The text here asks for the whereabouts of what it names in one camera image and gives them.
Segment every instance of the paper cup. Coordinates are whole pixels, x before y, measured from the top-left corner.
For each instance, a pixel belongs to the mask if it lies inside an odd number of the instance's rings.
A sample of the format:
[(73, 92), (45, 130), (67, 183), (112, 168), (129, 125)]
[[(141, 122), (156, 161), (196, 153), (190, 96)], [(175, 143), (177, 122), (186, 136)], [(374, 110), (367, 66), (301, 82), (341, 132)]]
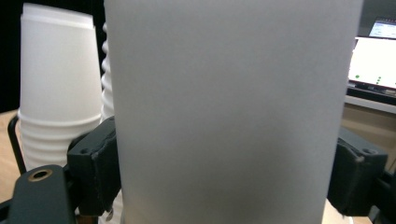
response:
[(51, 122), (44, 120), (29, 119), (21, 112), (18, 113), (21, 123), (21, 132), (30, 133), (32, 136), (77, 136), (94, 129), (99, 125), (100, 116), (96, 115), (89, 119), (74, 122)]
[(30, 4), (24, 5), (21, 17), (22, 114), (31, 119), (75, 121), (96, 116), (101, 105), (92, 17), (60, 12), (52, 7), (37, 9)]

